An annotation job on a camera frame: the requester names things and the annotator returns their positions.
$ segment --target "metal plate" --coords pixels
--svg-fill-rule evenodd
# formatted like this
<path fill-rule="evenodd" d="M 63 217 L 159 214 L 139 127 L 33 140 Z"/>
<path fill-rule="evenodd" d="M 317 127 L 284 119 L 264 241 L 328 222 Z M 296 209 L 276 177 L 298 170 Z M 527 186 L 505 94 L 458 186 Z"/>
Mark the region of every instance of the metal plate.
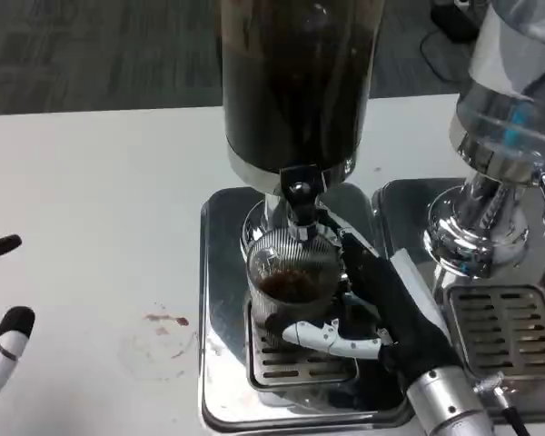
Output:
<path fill-rule="evenodd" d="M 470 370 L 545 377 L 545 295 L 533 286 L 456 286 L 451 319 Z"/>
<path fill-rule="evenodd" d="M 290 344 L 278 344 L 245 311 L 248 377 L 258 391 L 283 391 L 307 385 L 339 384 L 357 376 L 354 359 L 331 356 Z"/>
<path fill-rule="evenodd" d="M 248 292 L 240 250 L 244 218 L 263 195 L 250 188 L 216 193 L 204 206 L 200 243 L 200 404 L 210 428 L 220 432 L 353 431 L 394 427 L 411 417 L 394 374 L 376 361 L 358 362 L 346 383 L 260 392 L 247 377 L 244 323 Z M 335 186 L 322 201 L 369 241 L 371 211 L 361 191 Z"/>

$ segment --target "black cable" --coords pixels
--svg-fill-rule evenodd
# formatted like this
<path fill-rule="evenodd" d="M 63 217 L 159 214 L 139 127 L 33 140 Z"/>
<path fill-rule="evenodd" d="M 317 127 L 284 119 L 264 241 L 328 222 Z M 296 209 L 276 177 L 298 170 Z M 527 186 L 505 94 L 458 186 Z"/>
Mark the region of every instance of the black cable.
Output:
<path fill-rule="evenodd" d="M 438 34 L 440 32 L 439 29 L 436 29 L 436 30 L 432 30 L 431 32 L 429 32 L 428 34 L 426 34 L 420 41 L 420 55 L 422 57 L 422 59 L 424 60 L 424 62 L 426 63 L 427 66 L 430 67 L 432 73 L 438 77 L 438 79 L 445 83 L 445 84 L 461 84 L 463 83 L 465 80 L 467 79 L 462 79 L 462 80 L 455 80 L 455 79 L 449 79 L 448 77 L 444 77 L 442 74 L 440 74 L 438 72 L 438 70 L 436 69 L 436 67 L 432 64 L 432 62 L 430 61 L 430 59 L 428 58 L 428 56 L 426 55 L 426 53 L 424 53 L 424 45 L 426 44 L 426 42 L 432 38 L 434 35 Z"/>
<path fill-rule="evenodd" d="M 530 436 L 516 408 L 509 407 L 503 410 L 502 416 L 504 416 L 505 420 L 507 420 L 517 436 Z"/>

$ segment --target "coffee stain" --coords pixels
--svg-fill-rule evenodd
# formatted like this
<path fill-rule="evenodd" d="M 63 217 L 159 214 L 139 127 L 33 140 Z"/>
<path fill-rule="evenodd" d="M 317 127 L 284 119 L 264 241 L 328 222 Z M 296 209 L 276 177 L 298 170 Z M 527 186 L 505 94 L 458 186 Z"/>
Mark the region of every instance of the coffee stain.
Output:
<path fill-rule="evenodd" d="M 188 339 L 188 342 L 185 344 L 185 346 L 179 351 L 177 352 L 176 354 L 174 354 L 171 358 L 172 359 L 177 359 L 178 357 L 182 356 L 183 354 L 187 353 L 190 351 L 190 348 L 192 347 L 193 345 L 193 342 L 195 340 L 198 339 L 198 333 L 197 332 L 193 332 L 191 335 L 190 335 L 190 339 Z"/>
<path fill-rule="evenodd" d="M 156 315 L 153 313 L 148 313 L 144 316 L 144 319 L 151 322 L 176 321 L 182 327 L 187 327 L 188 325 L 190 325 L 190 322 L 187 320 L 187 318 L 183 316 Z"/>

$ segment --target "coffee grinder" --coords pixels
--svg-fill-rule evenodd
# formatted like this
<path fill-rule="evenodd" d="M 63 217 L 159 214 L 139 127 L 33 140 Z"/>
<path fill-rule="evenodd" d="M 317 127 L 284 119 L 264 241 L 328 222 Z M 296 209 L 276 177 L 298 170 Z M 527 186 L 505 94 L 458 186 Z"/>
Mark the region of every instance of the coffee grinder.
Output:
<path fill-rule="evenodd" d="M 503 418 L 523 428 L 502 373 L 465 371 L 412 247 L 386 250 L 385 215 L 342 183 L 355 166 L 382 1 L 221 8 L 229 157 L 254 189 L 222 190 L 203 208 L 205 423 L 363 431 L 415 412 L 429 435 L 490 435 L 477 393 L 493 392 Z"/>
<path fill-rule="evenodd" d="M 545 1 L 490 2 L 450 139 L 472 174 L 382 188 L 376 246 L 410 253 L 468 372 L 545 421 Z"/>

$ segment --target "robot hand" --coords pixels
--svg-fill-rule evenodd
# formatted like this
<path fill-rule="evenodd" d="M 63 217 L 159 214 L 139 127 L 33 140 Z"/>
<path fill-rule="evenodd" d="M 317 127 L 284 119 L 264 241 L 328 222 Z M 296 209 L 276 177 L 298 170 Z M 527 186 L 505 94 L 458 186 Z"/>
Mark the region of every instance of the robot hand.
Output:
<path fill-rule="evenodd" d="M 35 313 L 23 306 L 10 309 L 0 322 L 0 391 L 22 356 L 34 325 Z"/>

